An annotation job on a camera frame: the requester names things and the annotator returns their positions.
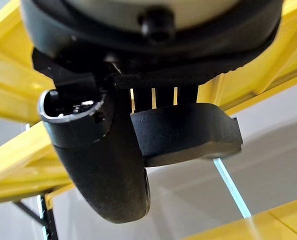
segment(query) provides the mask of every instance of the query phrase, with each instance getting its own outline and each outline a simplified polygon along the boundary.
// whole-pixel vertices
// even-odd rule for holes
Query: yellow shelf
[[[185,240],[297,240],[297,200]]]

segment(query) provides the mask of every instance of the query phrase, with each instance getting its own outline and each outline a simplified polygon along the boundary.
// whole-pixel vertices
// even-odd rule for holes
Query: metal support leg
[[[47,222],[47,226],[43,226],[42,229],[44,240],[59,240],[53,210],[47,209],[47,204],[44,195],[37,196],[37,206],[39,211],[39,217],[43,221]]]
[[[14,201],[13,202],[17,207],[19,207],[23,212],[25,212],[27,215],[29,215],[32,219],[37,221],[42,226],[47,226],[48,223],[41,219],[35,212],[33,212],[31,209],[29,209],[25,204],[23,204],[21,201]]]
[[[14,201],[13,203],[19,207],[23,212],[37,221],[39,224],[43,226],[43,238],[44,240],[59,240],[57,229],[55,226],[55,220],[52,209],[47,209],[47,204],[45,201],[45,196],[39,195],[37,197],[37,205],[39,210],[39,216],[29,209],[25,204],[21,201]]]

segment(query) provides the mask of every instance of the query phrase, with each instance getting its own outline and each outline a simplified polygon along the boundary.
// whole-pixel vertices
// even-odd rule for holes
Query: yellow rack
[[[73,187],[39,122],[38,98],[54,85],[32,70],[32,48],[20,3],[11,0],[0,10],[0,117],[35,125],[0,147],[0,202],[44,193],[52,199]],[[232,115],[296,84],[297,0],[286,0],[272,46],[244,67],[201,85],[197,98]]]
[[[297,200],[185,240],[297,240]]]

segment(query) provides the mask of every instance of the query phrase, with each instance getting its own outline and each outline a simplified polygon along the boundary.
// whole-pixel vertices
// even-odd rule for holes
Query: white wall
[[[242,153],[223,162],[251,213],[297,199],[297,86],[236,116],[244,138]],[[152,168],[148,178],[151,210],[131,223],[103,220],[77,190],[56,197],[59,239],[177,240],[242,217],[212,161]],[[13,205],[0,204],[0,229],[8,230],[0,233],[0,240],[41,239],[34,224]]]

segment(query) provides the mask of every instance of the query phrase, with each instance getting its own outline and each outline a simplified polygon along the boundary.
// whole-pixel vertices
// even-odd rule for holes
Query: black knob
[[[151,44],[170,42],[175,37],[174,14],[164,8],[148,10],[139,18],[141,32]]]

